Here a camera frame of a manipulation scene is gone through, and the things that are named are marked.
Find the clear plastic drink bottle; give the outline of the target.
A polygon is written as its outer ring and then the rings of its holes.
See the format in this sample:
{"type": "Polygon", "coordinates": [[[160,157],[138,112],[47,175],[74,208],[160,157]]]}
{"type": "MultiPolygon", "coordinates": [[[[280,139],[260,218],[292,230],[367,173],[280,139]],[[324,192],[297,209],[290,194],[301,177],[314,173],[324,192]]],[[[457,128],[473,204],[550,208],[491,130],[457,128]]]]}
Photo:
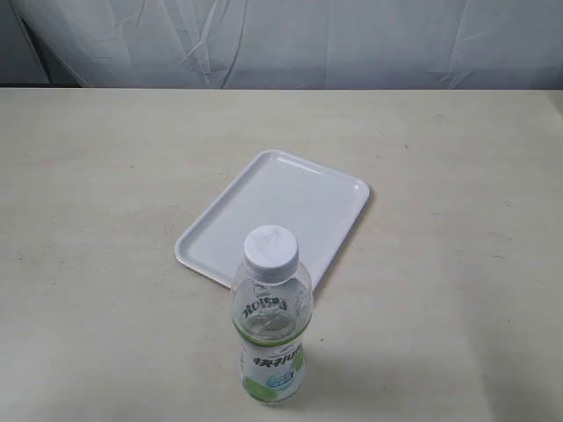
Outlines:
{"type": "Polygon", "coordinates": [[[303,383],[303,335],[313,311],[312,281],[296,237],[278,225],[250,232],[231,293],[242,386],[263,404],[281,403],[303,383]]]}

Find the white rectangular plastic tray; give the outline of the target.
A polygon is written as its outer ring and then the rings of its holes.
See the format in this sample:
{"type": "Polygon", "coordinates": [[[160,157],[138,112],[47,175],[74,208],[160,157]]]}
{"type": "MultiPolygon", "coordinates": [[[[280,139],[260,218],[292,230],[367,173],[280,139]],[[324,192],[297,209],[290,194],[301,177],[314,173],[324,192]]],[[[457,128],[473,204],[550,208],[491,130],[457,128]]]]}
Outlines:
{"type": "Polygon", "coordinates": [[[277,224],[292,232],[318,286],[369,203],[363,180],[288,152],[259,153],[179,237],[183,266],[230,287],[246,236],[277,224]]]}

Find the white backdrop curtain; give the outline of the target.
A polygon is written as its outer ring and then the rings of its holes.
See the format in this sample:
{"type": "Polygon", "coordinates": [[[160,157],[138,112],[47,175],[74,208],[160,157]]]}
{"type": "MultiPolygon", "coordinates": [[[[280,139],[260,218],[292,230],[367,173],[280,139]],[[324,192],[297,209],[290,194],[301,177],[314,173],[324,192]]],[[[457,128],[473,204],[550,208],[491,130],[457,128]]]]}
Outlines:
{"type": "Polygon", "coordinates": [[[4,1],[4,84],[560,89],[559,1],[4,1]]]}

